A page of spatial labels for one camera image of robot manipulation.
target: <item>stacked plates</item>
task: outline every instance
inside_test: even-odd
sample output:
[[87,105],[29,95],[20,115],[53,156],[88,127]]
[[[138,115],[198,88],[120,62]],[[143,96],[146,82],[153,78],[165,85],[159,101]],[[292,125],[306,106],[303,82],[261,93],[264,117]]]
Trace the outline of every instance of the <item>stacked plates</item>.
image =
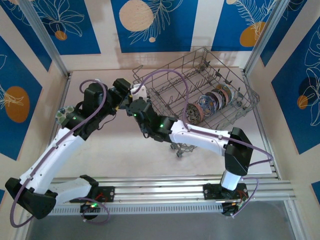
[[186,116],[193,125],[198,125],[205,117],[211,117],[234,100],[235,89],[228,84],[219,84],[210,92],[201,95],[196,103],[188,103]]

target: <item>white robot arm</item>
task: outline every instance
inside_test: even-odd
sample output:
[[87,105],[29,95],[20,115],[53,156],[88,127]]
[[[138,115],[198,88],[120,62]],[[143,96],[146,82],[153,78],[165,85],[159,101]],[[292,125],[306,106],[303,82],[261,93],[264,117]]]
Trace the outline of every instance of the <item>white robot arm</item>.
[[[62,128],[58,131],[46,151],[19,179],[10,178],[7,181],[5,187],[13,198],[16,197],[22,185],[28,181],[17,201],[18,204],[27,209],[37,219],[42,219],[51,212],[55,205],[81,197],[95,198],[99,194],[98,188],[102,187],[99,187],[99,184],[89,176],[82,175],[73,181],[60,184],[51,184],[51,182],[72,153],[82,146],[93,131],[99,128],[99,123],[107,115],[116,113],[119,105],[123,103],[126,97],[128,97],[128,102],[125,105],[127,114],[128,116],[134,116],[142,133],[148,134],[149,137],[159,142],[190,144],[209,149],[218,155],[224,156],[226,170],[223,173],[220,185],[225,191],[232,192],[236,189],[241,176],[246,175],[248,172],[252,149],[239,146],[234,142],[225,140],[224,137],[237,138],[250,143],[242,130],[234,128],[231,132],[218,131],[193,125],[187,125],[188,128],[186,128],[186,125],[181,120],[160,116],[155,113],[152,103],[147,98],[147,91],[144,86],[138,94],[133,94],[138,87],[137,85],[133,86],[131,95],[129,95],[130,83],[124,79],[117,79],[113,85],[114,88],[107,91],[107,101],[96,117],[80,129],[77,129],[73,134],[70,134],[57,146],[57,142],[70,133],[70,129],[92,114],[100,104],[102,87],[97,83],[90,84],[84,92],[84,101],[78,104],[73,112],[68,114],[62,123]],[[202,133],[190,131],[189,127]],[[219,137],[212,137],[203,133],[211,133]],[[56,149],[41,164],[36,173],[30,177],[31,172],[53,147]],[[41,201],[43,203],[42,210],[39,209],[41,204],[34,204]]]

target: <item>wire basket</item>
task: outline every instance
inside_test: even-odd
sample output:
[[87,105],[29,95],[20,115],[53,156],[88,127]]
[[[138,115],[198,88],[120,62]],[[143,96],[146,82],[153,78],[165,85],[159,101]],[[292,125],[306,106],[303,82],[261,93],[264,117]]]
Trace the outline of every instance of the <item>wire basket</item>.
[[[151,73],[139,76],[139,70],[142,68],[141,65],[132,70],[134,84],[141,83]],[[205,47],[190,52],[159,69],[174,69],[184,76],[189,88],[189,103],[195,103],[199,96],[210,92],[218,84],[233,86],[235,89],[233,101],[213,116],[205,117],[198,124],[200,127],[223,130],[233,125],[237,119],[244,117],[260,100],[259,95],[249,85]],[[186,87],[179,76],[172,72],[161,72],[152,76],[145,87],[157,114],[182,119]],[[196,148],[184,143],[172,143],[170,147],[177,150],[178,157]]]

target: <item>gray floor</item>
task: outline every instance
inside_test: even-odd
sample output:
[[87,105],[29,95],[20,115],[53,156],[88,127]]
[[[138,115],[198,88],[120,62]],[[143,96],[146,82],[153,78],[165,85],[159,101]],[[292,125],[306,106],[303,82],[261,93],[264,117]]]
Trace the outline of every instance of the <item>gray floor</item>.
[[252,202],[235,219],[220,213],[113,215],[103,226],[80,216],[34,220],[27,240],[292,240],[282,202]]

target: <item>wallpaper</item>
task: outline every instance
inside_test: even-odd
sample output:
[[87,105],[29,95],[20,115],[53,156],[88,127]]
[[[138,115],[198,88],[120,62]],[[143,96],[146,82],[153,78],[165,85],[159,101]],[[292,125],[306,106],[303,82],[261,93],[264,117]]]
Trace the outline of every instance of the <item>wallpaper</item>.
[[190,51],[198,0],[111,0],[122,53]]
[[2,199],[4,198],[4,195],[5,195],[5,191],[0,189],[0,206],[1,206],[1,203],[2,203]]
[[289,28],[296,20],[301,9],[305,5],[307,0],[290,0],[288,6],[286,7],[281,19],[279,20],[277,26],[275,27],[269,41],[265,45],[260,57],[263,65],[266,66],[287,34]]
[[41,44],[36,33],[31,28],[28,20],[21,12],[19,6],[12,0],[0,0],[0,5],[21,33],[24,40],[28,43],[34,54],[38,57],[43,67],[48,71],[52,60]]
[[311,186],[314,191],[315,197],[320,204],[320,181],[312,183]]
[[17,160],[42,86],[0,37],[0,153]]
[[[17,1],[0,0],[0,3],[22,36],[28,39],[29,23]],[[33,0],[31,4],[61,55],[101,53],[84,0]],[[39,48],[39,40],[27,42],[33,51]]]
[[299,154],[320,143],[320,18],[272,81]]
[[277,0],[225,0],[212,51],[251,51]]

